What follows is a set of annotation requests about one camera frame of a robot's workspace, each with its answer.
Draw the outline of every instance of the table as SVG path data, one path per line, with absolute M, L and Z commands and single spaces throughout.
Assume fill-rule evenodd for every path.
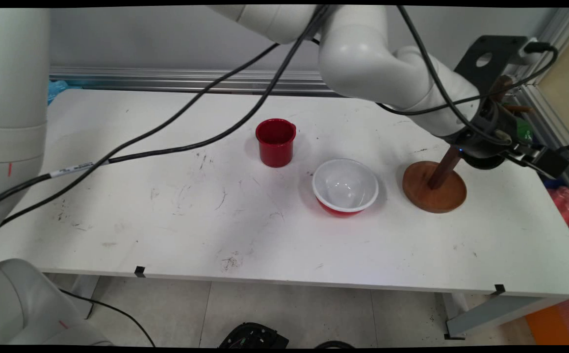
M 192 97 L 63 92 L 49 106 L 43 172 L 96 161 Z M 210 138 L 257 100 L 206 94 L 117 156 Z M 259 159 L 254 129 L 269 118 L 298 128 L 293 161 L 283 168 Z M 144 277 L 455 293 L 445 296 L 451 336 L 569 299 L 569 229 L 533 170 L 505 162 L 483 171 L 460 161 L 455 170 L 468 195 L 457 210 L 430 214 L 408 201 L 406 167 L 439 161 L 447 148 L 372 102 L 272 96 L 213 145 L 101 167 L 8 223 L 0 229 L 0 261 L 19 257 L 41 271 L 81 275 L 133 277 L 141 266 Z M 349 219 L 327 214 L 311 189 L 315 168 L 341 157 L 367 165 L 380 185 L 376 203 Z M 15 211 L 76 177 L 36 185 Z M 504 293 L 464 313 L 461 293 L 491 294 L 496 284 Z

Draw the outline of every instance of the bowl rim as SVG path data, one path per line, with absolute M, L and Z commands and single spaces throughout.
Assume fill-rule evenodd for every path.
M 347 161 L 348 163 L 354 163 L 356 165 L 359 165 L 360 167 L 363 167 L 363 169 L 366 170 L 366 172 L 370 173 L 370 175 L 372 175 L 372 177 L 374 177 L 374 195 L 372 196 L 372 199 L 370 199 L 370 201 L 368 201 L 364 205 L 361 205 L 358 207 L 343 208 L 340 206 L 333 205 L 332 203 L 329 203 L 328 201 L 326 201 L 322 197 L 322 195 L 320 195 L 318 193 L 317 188 L 315 187 L 315 177 L 317 175 L 317 171 L 320 170 L 322 167 L 325 167 L 325 165 L 327 165 L 329 163 L 335 163 L 336 161 Z M 311 181 L 311 185 L 313 187 L 313 193 L 315 194 L 315 197 L 318 198 L 321 203 L 323 203 L 324 205 L 328 206 L 329 208 L 332 208 L 333 210 L 339 211 L 339 212 L 358 212 L 361 210 L 365 210 L 372 203 L 374 203 L 374 201 L 376 201 L 376 198 L 378 197 L 378 189 L 379 189 L 378 178 L 376 178 L 376 175 L 374 174 L 374 172 L 372 172 L 372 170 L 368 166 L 366 166 L 365 164 L 360 163 L 359 161 L 355 161 L 354 159 L 350 159 L 350 158 L 335 158 L 335 159 L 330 159 L 329 161 L 325 161 L 324 163 L 322 163 L 319 167 L 317 167 L 315 169 L 315 171 L 313 173 L 313 179 Z

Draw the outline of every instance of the cable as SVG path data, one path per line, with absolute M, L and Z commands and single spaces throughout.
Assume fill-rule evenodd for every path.
M 228 130 L 225 130 L 224 132 L 220 133 L 219 135 L 204 140 L 202 142 L 199 143 L 194 143 L 192 145 L 187 145 L 184 147 L 177 147 L 177 148 L 168 148 L 165 150 L 157 150 L 157 151 L 150 151 L 150 152 L 142 152 L 142 153 L 137 153 L 137 154 L 130 154 L 128 156 L 123 156 L 123 157 L 119 157 L 119 158 L 114 158 L 114 163 L 118 162 L 118 161 L 125 161 L 125 160 L 129 160 L 129 159 L 135 159 L 135 158 L 142 158 L 142 157 L 146 157 L 146 156 L 156 156 L 156 155 L 160 155 L 160 154 L 168 154 L 168 153 L 174 153 L 174 152 L 182 152 L 182 151 L 188 151 L 188 150 L 193 150 L 195 148 L 201 148 L 207 145 L 210 145 L 211 143 L 214 143 L 216 141 L 219 141 L 222 138 L 225 138 L 226 136 L 228 136 L 229 134 L 235 132 L 236 129 L 238 129 L 239 127 L 241 127 L 242 125 L 244 125 L 245 122 L 247 122 L 255 113 L 256 111 L 258 111 L 258 109 L 262 106 L 262 104 L 264 103 L 264 101 L 267 99 L 267 97 L 269 96 L 269 94 L 271 93 L 271 91 L 274 89 L 276 82 L 278 82 L 278 79 L 280 78 L 280 76 L 282 76 L 283 72 L 285 71 L 287 65 L 289 64 L 289 62 L 291 62 L 291 58 L 293 58 L 293 55 L 295 54 L 295 52 L 298 50 L 298 48 L 300 47 L 300 45 L 302 44 L 302 41 L 304 40 L 305 36 L 307 36 L 307 34 L 309 33 L 311 26 L 314 24 L 314 22 L 317 21 L 318 18 L 320 18 L 323 13 L 325 13 L 325 11 L 327 11 L 328 6 L 327 5 L 322 5 L 322 7 L 316 12 L 316 14 L 313 16 L 313 18 L 311 19 L 311 21 L 309 22 L 309 24 L 307 25 L 306 29 L 304 30 L 304 32 L 302 33 L 302 35 L 300 36 L 300 38 L 298 38 L 298 40 L 296 40 L 296 42 L 294 43 L 294 45 L 291 47 L 291 50 L 289 50 L 289 53 L 287 54 L 286 58 L 284 59 L 283 63 L 281 64 L 281 66 L 278 68 L 278 71 L 276 72 L 276 74 L 274 75 L 274 78 L 271 80 L 271 83 L 269 83 L 269 86 L 267 87 L 267 89 L 265 90 L 264 94 L 262 94 L 262 96 L 260 97 L 259 101 L 256 103 L 256 105 L 246 114 L 246 116 L 244 116 L 244 118 L 242 118 L 238 123 L 236 123 L 235 125 L 233 125 L 232 127 L 230 127 Z M 277 47 L 278 44 L 274 44 L 271 47 L 269 47 L 267 50 L 263 51 L 259 56 L 256 56 L 255 59 L 250 60 L 249 62 L 247 62 L 246 64 L 242 65 L 241 67 L 239 67 L 238 69 L 235 69 L 231 72 L 229 72 L 228 74 L 225 74 L 224 76 L 222 76 L 221 78 L 217 79 L 216 81 L 214 81 L 213 83 L 210 83 L 206 88 L 204 88 L 203 90 L 201 90 L 187 105 L 185 105 L 179 112 L 177 112 L 176 114 L 174 114 L 170 119 L 168 119 L 167 121 L 165 121 L 164 123 L 162 123 L 161 125 L 159 125 L 158 127 L 155 127 L 154 129 L 145 132 L 145 134 L 142 134 L 141 136 L 137 136 L 136 138 L 125 142 L 123 144 L 121 144 L 119 147 L 115 148 L 114 150 L 110 151 L 108 154 L 106 154 L 102 159 L 99 159 L 99 161 L 97 163 L 95 163 L 92 167 L 90 167 L 86 172 L 84 172 L 84 174 L 80 175 L 77 179 L 75 179 L 74 181 L 72 181 L 72 183 L 70 183 L 69 185 L 67 185 L 66 187 L 62 188 L 62 190 L 60 190 L 59 192 L 56 192 L 55 194 L 53 194 L 52 196 L 47 197 L 46 199 L 35 203 L 32 206 L 29 206 L 27 208 L 25 208 L 24 210 L 21 210 L 19 212 L 16 212 L 16 214 L 13 214 L 11 216 L 9 216 L 8 218 L 4 219 L 3 222 L 0 224 L 0 227 L 4 226 L 5 224 L 11 222 L 13 219 L 16 219 L 24 214 L 26 214 L 27 212 L 30 212 L 32 210 L 35 210 L 36 208 L 39 208 L 40 206 L 43 206 L 47 203 L 50 203 L 51 201 L 57 199 L 58 197 L 62 196 L 63 194 L 65 194 L 67 191 L 71 190 L 74 186 L 76 186 L 78 183 L 80 183 L 83 179 L 85 179 L 89 174 L 91 174 L 95 169 L 97 169 L 100 165 L 102 165 L 103 163 L 105 163 L 106 161 L 108 161 L 110 159 L 110 157 L 112 157 L 116 152 L 119 152 L 120 150 L 124 149 L 125 147 L 128 147 L 129 145 L 132 145 L 134 143 L 136 143 L 137 141 L 141 141 L 141 139 L 147 138 L 153 134 L 155 134 L 156 132 L 159 132 L 160 130 L 162 130 L 163 128 L 167 127 L 170 123 L 172 123 L 175 119 L 177 119 L 178 116 L 180 116 L 181 114 L 183 114 L 191 105 L 193 105 L 193 103 L 195 103 L 195 101 L 197 101 L 197 99 L 199 99 L 201 96 L 203 96 L 204 93 L 206 93 L 206 91 L 208 91 L 208 89 L 212 88 L 213 86 L 215 86 L 217 83 L 229 78 L 230 76 L 236 74 L 237 72 L 239 72 L 240 70 L 245 69 L 246 67 L 248 67 L 249 65 L 255 63 L 256 61 L 258 61 L 260 58 L 262 58 L 263 56 L 265 56 L 267 53 L 269 53 L 271 50 L 273 50 L 275 47 Z
M 66 294 L 66 295 L 70 295 L 71 297 L 77 298 L 77 299 L 81 299 L 81 300 L 85 300 L 87 302 L 93 303 L 93 304 L 99 304 L 101 306 L 105 306 L 106 308 L 112 309 L 114 311 L 117 311 L 123 315 L 126 315 L 126 317 L 129 317 L 130 320 L 134 321 L 134 323 L 136 324 L 136 326 L 138 326 L 138 328 L 141 329 L 141 331 L 143 331 L 143 333 L 145 333 L 145 335 L 147 336 L 147 339 L 150 340 L 150 344 L 152 344 L 152 347 L 156 348 L 156 345 L 154 344 L 154 341 L 152 341 L 152 338 L 150 337 L 150 335 L 147 333 L 147 331 L 145 331 L 145 329 L 143 328 L 143 326 L 141 326 L 141 324 L 138 323 L 138 321 L 136 321 L 136 319 L 134 317 L 132 317 L 132 315 L 129 315 L 128 313 L 126 313 L 123 310 L 119 310 L 117 308 L 115 308 L 114 306 L 99 302 L 98 300 L 94 300 L 94 299 L 88 299 L 85 297 L 80 297 L 79 295 L 75 295 L 71 292 L 65 291 L 62 288 L 58 288 L 62 293 Z
M 353 349 L 354 347 L 352 347 L 351 345 L 345 343 L 345 342 L 341 342 L 338 340 L 329 340 L 328 342 L 323 342 L 322 344 L 320 344 L 319 346 L 315 347 L 315 349 L 321 349 L 321 348 L 343 348 L 343 349 Z
M 231 128 L 229 128 L 228 130 L 220 133 L 219 135 L 217 135 L 213 138 L 210 138 L 208 140 L 205 140 L 205 141 L 202 141 L 199 143 L 194 143 L 192 145 L 187 145 L 187 146 L 183 146 L 183 147 L 166 148 L 164 150 L 155 150 L 155 151 L 147 151 L 147 152 L 141 152 L 141 153 L 128 154 L 126 156 L 112 158 L 109 162 L 110 163 L 118 163 L 118 162 L 128 161 L 130 159 L 144 158 L 144 157 L 150 157 L 150 156 L 159 156 L 161 154 L 169 154 L 169 153 L 176 153 L 176 152 L 184 152 L 184 151 L 188 151 L 188 150 L 194 150 L 195 148 L 201 148 L 201 147 L 204 147 L 206 145 L 210 145 L 213 142 L 219 141 L 220 139 L 225 138 L 226 136 L 228 136 L 229 134 L 234 132 L 236 129 L 238 129 L 239 127 L 244 125 L 244 123 L 246 123 L 256 113 L 256 111 L 258 111 L 258 109 L 262 106 L 263 102 L 267 99 L 267 96 L 269 96 L 269 93 L 271 93 L 271 90 L 273 90 L 273 88 L 275 87 L 276 82 L 278 81 L 278 78 L 280 78 L 280 76 L 282 75 L 282 73 L 286 69 L 287 65 L 291 61 L 291 58 L 293 58 L 293 54 L 295 54 L 295 52 L 296 52 L 296 50 L 298 50 L 298 47 L 300 46 L 300 44 L 302 44 L 303 37 L 309 31 L 310 26 L 313 24 L 313 22 L 316 18 L 319 18 L 320 16 L 322 16 L 322 14 L 327 10 L 327 8 L 328 8 L 327 6 L 324 6 L 322 9 L 320 9 L 318 11 L 318 13 L 316 13 L 313 20 L 311 20 L 311 22 L 309 23 L 309 26 L 307 27 L 307 29 L 305 29 L 303 36 L 298 38 L 298 41 L 294 43 L 293 47 L 291 48 L 291 51 L 289 51 L 289 54 L 287 54 L 287 57 L 284 59 L 282 66 L 280 66 L 280 68 L 276 72 L 274 78 L 272 79 L 271 83 L 269 83 L 269 86 L 267 87 L 265 92 L 260 97 L 260 100 L 250 110 L 250 112 L 247 113 L 247 115 L 243 119 L 241 119 L 238 123 L 233 125 Z
M 459 118 L 459 120 L 462 123 L 464 123 L 464 125 L 466 125 L 466 127 L 470 128 L 476 134 L 479 134 L 479 136 L 481 136 L 484 140 L 489 141 L 491 143 L 494 143 L 495 145 L 502 145 L 502 146 L 510 145 L 511 141 L 493 138 L 493 137 L 489 136 L 488 134 L 484 133 L 481 129 L 472 125 L 472 123 L 470 121 L 468 121 L 468 119 L 466 119 L 466 117 L 459 111 L 459 109 L 457 109 L 457 107 L 455 106 L 455 103 L 452 102 L 452 100 L 450 99 L 450 96 L 448 95 L 448 92 L 446 92 L 446 89 L 444 88 L 443 84 L 441 83 L 439 76 L 437 76 L 437 72 L 435 71 L 435 67 L 433 67 L 433 63 L 431 62 L 431 58 L 428 56 L 428 52 L 426 51 L 426 47 L 424 46 L 424 43 L 422 42 L 421 38 L 419 37 L 419 34 L 417 33 L 417 29 L 415 29 L 415 26 L 413 25 L 413 22 L 411 21 L 409 14 L 406 12 L 406 9 L 404 9 L 404 6 L 397 5 L 397 8 L 398 8 L 398 11 L 400 11 L 400 14 L 402 14 L 404 22 L 406 23 L 407 27 L 409 27 L 409 30 L 411 31 L 411 34 L 413 35 L 413 39 L 415 39 L 417 47 L 419 48 L 419 51 L 422 54 L 422 58 L 424 60 L 424 63 L 426 63 L 426 67 L 428 68 L 428 73 L 432 76 L 433 80 L 435 81 L 435 85 L 437 85 L 437 88 L 439 89 L 441 96 L 444 98 L 444 101 L 446 101 L 446 104 L 448 105 L 448 107 L 450 107 L 450 110 L 452 110 L 452 112 L 455 113 L 457 118 Z
M 271 52 L 273 49 L 275 49 L 276 47 L 278 47 L 280 44 L 275 43 L 273 45 L 271 45 L 270 47 L 268 47 L 267 49 L 265 49 L 262 53 L 258 54 L 258 56 L 256 56 L 255 58 L 253 58 L 252 60 L 250 60 L 247 63 L 244 63 L 243 65 L 241 65 L 240 67 L 238 67 L 237 69 L 234 69 L 233 71 L 229 72 L 228 74 L 225 74 L 224 76 L 221 76 L 220 78 L 218 78 L 217 80 L 209 83 L 209 85 L 207 85 L 206 87 L 204 87 L 191 101 L 189 101 L 189 103 L 187 103 L 184 107 L 182 107 L 182 109 L 177 112 L 174 116 L 172 116 L 170 119 L 168 119 L 166 122 L 162 123 L 162 125 L 160 125 L 159 127 L 156 127 L 154 130 L 154 132 L 152 132 L 153 130 L 150 130 L 149 132 L 146 132 L 146 134 L 143 135 L 147 135 L 145 137 L 138 136 L 135 139 L 132 139 L 130 141 L 128 141 L 127 143 L 124 143 L 122 146 L 123 147 L 118 147 L 115 150 L 113 150 L 112 152 L 110 152 L 109 154 L 107 154 L 105 157 L 103 157 L 102 159 L 100 159 L 100 161 L 102 161 L 102 163 L 100 165 L 104 165 L 104 164 L 109 164 L 110 159 L 108 157 L 114 155 L 116 152 L 120 151 L 121 149 L 132 145 L 132 143 L 136 143 L 137 141 L 140 141 L 143 138 L 146 138 L 152 134 L 154 134 L 155 132 L 158 132 L 159 130 L 162 130 L 162 128 L 166 127 L 167 125 L 169 125 L 170 123 L 172 123 L 178 116 L 180 116 L 182 113 L 184 113 L 188 108 L 191 107 L 191 105 L 193 105 L 199 98 L 201 98 L 201 96 L 203 96 L 204 93 L 208 92 L 212 87 L 216 86 L 217 84 L 219 84 L 220 82 L 230 78 L 231 76 L 239 73 L 242 70 L 245 70 L 247 67 L 253 65 L 254 63 L 256 63 L 258 60 L 262 59 L 263 56 L 269 54 L 269 52 Z M 40 176 L 37 176 L 35 178 L 29 179 L 28 181 L 25 181 L 23 183 L 20 183 L 19 185 L 16 185 L 15 187 L 11 187 L 8 190 L 0 193 L 0 201 L 3 201 L 4 199 L 10 197 L 13 194 L 16 194 L 19 191 L 25 190 L 26 188 L 29 188 L 33 185 L 36 185 L 38 183 L 40 183 L 41 181 L 45 181 L 47 179 L 51 179 L 51 178 L 57 178 L 59 176 L 65 175 L 65 174 L 69 174 L 72 172 L 80 172 L 82 170 L 85 169 L 92 169 L 95 170 L 97 167 L 99 167 L 98 163 L 83 163 L 81 165 L 76 165 L 73 167 L 69 167 L 69 168 L 63 168 L 61 170 L 56 170 L 55 172 L 51 172 L 51 173 L 47 173 L 47 174 L 43 174 Z M 88 171 L 85 175 L 81 176 L 80 178 L 85 178 L 88 174 L 90 174 L 92 172 L 92 170 Z M 73 186 L 78 184 L 80 181 L 80 179 L 74 181 Z
M 549 62 L 544 65 L 544 67 L 542 67 L 542 69 L 539 69 L 538 71 L 535 71 L 533 74 L 529 75 L 527 78 L 523 78 L 522 80 L 514 83 L 513 85 L 509 85 L 507 87 L 505 87 L 504 89 L 500 89 L 500 90 L 496 90 L 490 93 L 486 93 L 486 94 L 481 94 L 479 96 L 474 96 L 474 97 L 470 97 L 470 98 L 464 98 L 464 99 L 459 99 L 458 101 L 454 101 L 454 104 L 461 104 L 461 103 L 466 103 L 466 102 L 471 102 L 471 101 L 475 101 L 477 99 L 482 99 L 482 98 L 488 98 L 490 96 L 495 96 L 497 94 L 501 94 L 504 92 L 507 92 L 508 90 L 514 89 L 514 88 L 518 88 L 522 85 L 524 85 L 525 83 L 529 82 L 530 80 L 533 80 L 534 78 L 536 78 L 537 76 L 540 76 L 542 73 L 544 73 L 544 71 L 548 70 L 549 67 L 553 66 L 553 63 L 557 61 L 557 58 L 559 56 L 559 50 L 557 50 L 556 47 L 549 47 L 548 49 L 545 49 L 545 51 L 549 51 L 551 52 L 552 56 L 551 56 L 551 60 L 549 60 Z M 440 109 L 444 109 L 448 107 L 448 104 L 443 104 L 443 105 L 438 105 L 437 107 L 432 107 L 432 108 L 428 108 L 428 109 L 423 109 L 423 110 L 416 110 L 413 112 L 403 112 L 403 111 L 399 111 L 399 110 L 394 110 L 392 108 L 387 107 L 386 105 L 383 105 L 382 103 L 376 103 L 379 107 L 387 110 L 390 113 L 393 114 L 398 114 L 398 115 L 403 115 L 403 116 L 414 116 L 414 115 L 420 115 L 420 114 L 426 114 L 426 113 L 430 113 L 430 112 L 435 112 L 437 110 Z

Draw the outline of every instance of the power cord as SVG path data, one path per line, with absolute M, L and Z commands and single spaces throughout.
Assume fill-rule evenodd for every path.
M 446 101 L 446 104 L 444 105 L 439 105 L 437 107 L 432 107 L 432 108 L 428 108 L 428 109 L 423 109 L 423 110 L 417 110 L 417 111 L 412 111 L 412 112 L 404 112 L 404 111 L 400 111 L 400 110 L 394 110 L 392 108 L 387 107 L 386 105 L 384 105 L 383 103 L 376 103 L 379 107 L 383 108 L 384 110 L 387 110 L 388 112 L 392 113 L 392 114 L 397 114 L 397 115 L 402 115 L 402 116 L 416 116 L 416 115 L 421 115 L 421 114 L 426 114 L 429 112 L 434 112 L 440 109 L 444 109 L 447 107 L 450 107 L 450 109 L 455 113 L 455 115 L 457 115 L 457 118 L 460 119 L 460 121 L 462 123 L 464 123 L 464 125 L 466 125 L 466 127 L 470 128 L 473 132 L 475 132 L 476 134 L 479 134 L 482 138 L 484 138 L 485 140 L 494 143 L 496 145 L 503 145 L 503 146 L 508 146 L 510 145 L 511 141 L 506 141 L 506 140 L 502 140 L 502 139 L 497 139 L 497 138 L 493 138 L 491 136 L 489 136 L 488 134 L 485 134 L 482 130 L 480 130 L 479 128 L 475 127 L 472 123 L 470 123 L 466 117 L 464 117 L 463 114 L 461 114 L 461 112 L 459 112 L 459 110 L 455 107 L 456 104 L 460 104 L 460 103 L 466 103 L 466 102 L 470 102 L 470 101 L 475 101 L 477 99 L 482 99 L 482 98 L 487 98 L 489 96 L 495 96 L 496 94 L 500 94 L 500 93 L 504 93 L 507 92 L 510 89 L 516 88 L 516 87 L 520 87 L 522 85 L 524 85 L 525 83 L 529 82 L 530 80 L 536 78 L 537 76 L 541 75 L 543 72 L 545 72 L 549 67 L 551 67 L 553 65 L 553 63 L 557 60 L 558 58 L 558 50 L 555 47 L 552 47 L 550 44 L 548 43 L 529 43 L 529 45 L 527 45 L 525 47 L 525 51 L 527 51 L 527 53 L 529 52 L 543 52 L 543 51 L 549 51 L 552 53 L 552 57 L 551 60 L 549 61 L 549 63 L 547 63 L 544 67 L 542 67 L 541 69 L 539 69 L 538 71 L 534 72 L 533 74 L 531 74 L 530 76 L 528 76 L 527 78 L 524 78 L 516 83 L 514 83 L 513 85 L 510 85 L 508 87 L 505 87 L 504 89 L 495 91 L 495 92 L 490 92 L 487 94 L 481 94 L 479 96 L 474 96 L 474 97 L 470 97 L 470 98 L 465 98 L 465 99 L 460 99 L 458 101 L 452 101 L 450 99 L 450 97 L 448 96 L 448 93 L 446 92 L 446 90 L 444 89 L 441 80 L 439 79 L 439 76 L 437 76 L 437 72 L 435 71 L 434 67 L 433 67 L 433 63 L 431 62 L 429 56 L 428 56 L 428 52 L 426 51 L 426 48 L 424 46 L 424 43 L 422 42 L 421 38 L 419 37 L 419 34 L 417 32 L 417 29 L 415 28 L 415 26 L 413 25 L 413 22 L 411 21 L 408 13 L 406 12 L 406 9 L 404 9 L 403 6 L 397 6 L 398 10 L 400 11 L 401 15 L 403 16 L 404 22 L 406 23 L 407 27 L 409 28 L 410 32 L 412 33 L 413 38 L 415 39 L 415 42 L 417 43 L 417 47 L 419 48 L 420 53 L 422 54 L 422 58 L 424 60 L 424 63 L 426 63 L 426 67 L 430 73 L 430 75 L 432 76 L 433 80 L 435 81 L 435 85 L 437 85 L 437 88 L 440 91 L 440 94 L 442 95 L 442 97 L 444 98 L 444 101 Z M 317 39 L 311 40 L 313 43 L 320 45 L 320 41 L 318 41 Z
M 78 165 L 78 166 L 73 166 L 73 167 L 69 167 L 69 168 L 64 168 L 61 170 L 56 170 L 55 172 L 51 172 L 51 173 L 47 173 L 47 174 L 42 174 L 40 176 L 37 176 L 35 178 L 29 179 L 28 181 L 25 181 L 24 183 L 20 183 L 19 185 L 16 185 L 15 187 L 11 187 L 8 190 L 5 190 L 4 192 L 0 193 L 0 201 L 3 201 L 4 199 L 10 197 L 11 195 L 16 194 L 19 191 L 25 190 L 26 188 L 29 188 L 33 185 L 36 185 L 38 183 L 40 183 L 41 181 L 45 181 L 47 179 L 51 179 L 51 178 L 57 178 L 59 176 L 65 175 L 65 174 L 69 174 L 71 172 L 78 172 L 81 170 L 84 170 L 85 168 L 88 168 L 89 170 L 82 175 L 80 178 L 85 178 L 88 174 L 92 173 L 97 167 L 99 167 L 100 165 L 104 165 L 104 164 L 109 164 L 111 163 L 110 160 L 112 158 L 109 158 L 109 156 L 114 155 L 116 152 L 120 151 L 121 149 L 132 145 L 132 143 L 136 143 L 137 141 L 140 141 L 141 139 L 144 139 L 152 134 L 154 134 L 155 132 L 158 132 L 159 130 L 162 130 L 164 127 L 166 127 L 167 125 L 169 125 L 170 123 L 172 123 L 177 117 L 179 117 L 181 114 L 183 114 L 188 108 L 190 108 L 195 102 L 197 102 L 197 100 L 199 98 L 201 98 L 201 96 L 203 96 L 204 93 L 208 92 L 210 89 L 212 89 L 212 87 L 215 87 L 217 84 L 219 84 L 220 82 L 230 78 L 231 76 L 239 73 L 242 70 L 245 70 L 247 67 L 253 65 L 254 63 L 256 63 L 258 60 L 262 59 L 263 56 L 269 54 L 273 49 L 275 49 L 276 47 L 278 47 L 280 44 L 275 43 L 273 45 L 271 45 L 270 47 L 268 47 L 267 49 L 265 49 L 262 53 L 258 54 L 258 56 L 255 56 L 255 58 L 253 58 L 252 60 L 250 60 L 249 62 L 244 63 L 243 65 L 241 65 L 240 67 L 237 67 L 237 69 L 234 69 L 233 71 L 229 72 L 228 74 L 225 74 L 224 76 L 221 76 L 220 78 L 218 78 L 217 80 L 209 83 L 209 85 L 207 85 L 206 87 L 204 87 L 196 96 L 193 97 L 193 99 L 191 99 L 191 101 L 189 101 L 188 103 L 186 103 L 186 105 L 184 107 L 182 107 L 181 110 L 179 110 L 179 112 L 177 112 L 174 116 L 172 116 L 170 119 L 168 119 L 167 121 L 165 121 L 164 123 L 162 123 L 162 125 L 160 125 L 159 127 L 156 127 L 154 130 L 154 132 L 152 132 L 153 130 L 150 130 L 149 132 L 147 132 L 146 134 L 143 134 L 141 136 L 138 136 L 135 139 L 132 139 L 130 141 L 128 141 L 127 143 L 124 143 L 123 145 L 121 145 L 120 147 L 117 147 L 115 150 L 113 150 L 112 152 L 108 153 L 105 157 L 103 157 L 102 159 L 100 159 L 98 161 L 98 163 L 84 163 L 82 165 Z M 73 186 L 75 186 L 76 184 L 79 183 L 78 180 L 74 181 Z
M 141 324 L 139 324 L 138 321 L 136 321 L 136 319 L 135 319 L 134 317 L 132 317 L 132 315 L 129 315 L 128 313 L 126 313 L 126 312 L 123 311 L 123 310 L 117 309 L 117 308 L 115 308 L 114 306 L 111 306 L 111 305 L 102 303 L 102 302 L 100 302 L 100 301 L 98 301 L 98 300 L 88 299 L 88 298 L 85 298 L 85 297 L 80 297 L 79 295 L 75 295 L 75 294 L 73 294 L 73 293 L 71 293 L 71 292 L 69 292 L 69 291 L 65 291 L 65 290 L 63 290 L 63 289 L 61 289 L 61 288 L 58 288 L 58 289 L 59 289 L 62 293 L 66 294 L 66 295 L 69 295 L 69 296 L 71 296 L 71 297 L 74 297 L 74 298 L 77 298 L 77 299 L 81 299 L 81 300 L 85 300 L 85 301 L 90 302 L 90 303 L 93 303 L 93 304 L 99 304 L 99 305 L 101 305 L 101 306 L 105 306 L 106 308 L 109 308 L 109 309 L 112 309 L 112 310 L 114 310 L 114 311 L 117 311 L 118 313 L 121 313 L 121 314 L 123 314 L 123 315 L 126 315 L 126 317 L 129 317 L 130 320 L 134 321 L 134 323 L 136 324 L 136 326 L 138 326 L 138 328 L 140 328 L 141 331 L 143 331 L 143 333 L 145 333 L 145 335 L 147 336 L 147 339 L 150 340 L 150 344 L 152 344 L 152 347 L 156 348 L 156 345 L 154 344 L 154 341 L 152 341 L 152 338 L 150 337 L 150 335 L 147 333 L 147 331 L 145 331 L 145 329 L 143 328 L 143 326 L 141 326 Z
M 306 29 L 304 30 L 304 32 L 302 33 L 300 38 L 298 38 L 298 40 L 296 40 L 294 45 L 291 47 L 291 50 L 289 50 L 289 53 L 287 54 L 283 63 L 278 68 L 278 71 L 276 72 L 273 79 L 269 83 L 269 86 L 267 87 L 265 92 L 260 97 L 259 101 L 256 102 L 255 106 L 246 114 L 246 116 L 244 116 L 235 125 L 230 127 L 228 130 L 225 130 L 224 132 L 218 134 L 217 136 L 214 136 L 213 138 L 209 138 L 209 139 L 204 140 L 204 141 L 199 142 L 199 143 L 193 143 L 192 145 L 187 145 L 187 146 L 183 146 L 183 147 L 168 148 L 165 150 L 156 150 L 156 151 L 148 151 L 148 152 L 142 152 L 142 153 L 129 154 L 127 156 L 115 158 L 115 161 L 126 161 L 129 159 L 136 159 L 136 158 L 143 158 L 143 157 L 148 157 L 148 156 L 157 156 L 157 155 L 161 155 L 161 154 L 168 154 L 168 153 L 194 150 L 195 148 L 201 148 L 201 147 L 210 145 L 211 143 L 217 142 L 220 139 L 225 138 L 229 134 L 235 132 L 235 130 L 239 129 L 239 127 L 242 127 L 242 125 L 244 125 L 244 123 L 246 123 L 258 111 L 258 109 L 265 102 L 265 100 L 267 99 L 269 94 L 271 94 L 271 91 L 274 89 L 276 82 L 278 82 L 278 79 L 280 78 L 280 76 L 282 76 L 287 65 L 289 65 L 289 62 L 291 62 L 293 55 L 295 54 L 295 52 L 298 50 L 298 48 L 302 44 L 304 38 L 308 35 L 308 33 L 310 32 L 311 28 L 314 26 L 314 24 L 318 20 L 318 18 L 321 18 L 321 16 L 325 13 L 325 11 L 327 11 L 328 8 L 329 8 L 328 5 L 322 5 L 322 6 L 320 6 L 320 9 L 318 9 L 318 11 L 316 11 L 316 13 L 314 14 L 313 18 L 311 19 L 311 21 L 307 25 Z M 35 203 L 32 206 L 25 208 L 24 210 L 20 210 L 19 212 L 16 212 L 15 214 L 9 216 L 8 218 L 6 218 L 2 221 L 2 223 L 0 224 L 0 227 L 4 226 L 5 224 L 11 222 L 12 220 L 14 220 L 14 219 L 32 211 L 32 210 L 35 210 L 36 208 L 39 208 L 40 206 L 43 206 L 47 203 L 50 203 L 51 201 L 57 199 L 60 196 L 62 196 L 67 191 L 71 190 L 74 186 L 76 186 L 78 183 L 80 183 L 87 176 L 89 176 L 100 165 L 103 165 L 104 163 L 106 163 L 106 161 L 108 161 L 110 159 L 110 157 L 112 157 L 116 152 L 119 152 L 120 150 L 124 149 L 125 147 L 128 147 L 129 145 L 132 145 L 138 141 L 141 141 L 141 139 L 145 139 L 145 138 L 155 134 L 156 132 L 159 132 L 163 128 L 167 127 L 170 123 L 172 123 L 175 119 L 177 119 L 178 116 L 183 114 L 193 103 L 195 103 L 195 101 L 197 101 L 197 99 L 199 99 L 201 96 L 203 96 L 203 94 L 206 93 L 206 91 L 208 91 L 208 89 L 212 88 L 213 86 L 215 86 L 217 83 L 221 82 L 222 80 L 229 78 L 233 74 L 236 74 L 237 72 L 246 68 L 247 66 L 251 65 L 252 63 L 254 63 L 258 59 L 262 58 L 262 56 L 265 56 L 265 54 L 269 53 L 269 51 L 271 51 L 273 48 L 275 48 L 277 46 L 278 46 L 278 44 L 272 45 L 271 47 L 269 47 L 269 49 L 267 49 L 266 51 L 263 51 L 262 54 L 257 56 L 257 58 L 251 60 L 250 62 L 248 62 L 244 65 L 242 65 L 242 67 L 239 67 L 239 69 L 235 69 L 234 71 L 231 71 L 228 74 L 225 74 L 224 76 L 222 76 L 218 80 L 214 81 L 213 83 L 210 83 L 206 88 L 202 89 L 187 105 L 185 105 L 179 112 L 174 114 L 170 119 L 168 119 L 167 121 L 165 121 L 164 123 L 162 123 L 158 127 L 155 127 L 154 129 L 152 129 L 148 132 L 145 132 L 145 134 L 142 134 L 141 136 L 137 136 L 136 138 L 121 144 L 119 147 L 115 148 L 114 150 L 112 150 L 108 154 L 106 154 L 103 158 L 99 159 L 99 161 L 97 161 L 94 165 L 92 165 L 92 167 L 90 167 L 88 170 L 86 170 L 86 172 L 84 172 L 82 175 L 80 175 L 77 179 L 72 181 L 72 183 L 70 183 L 66 187 L 62 188 L 62 190 L 56 192 L 55 194 L 47 197 L 46 199 L 44 199 L 38 203 Z

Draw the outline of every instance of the white label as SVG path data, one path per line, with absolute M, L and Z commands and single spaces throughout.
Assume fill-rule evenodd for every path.
M 94 165 L 94 163 L 89 162 L 89 163 L 82 163 L 80 165 L 74 165 L 72 167 L 69 168 L 63 168 L 60 170 L 56 170 L 55 172 L 51 172 L 49 173 L 49 175 L 51 175 L 52 178 L 56 178 L 56 177 L 61 177 L 62 175 L 65 174 L 69 174 L 69 173 L 73 173 L 73 172 L 80 172 L 82 170 L 87 170 L 88 168 L 92 167 Z

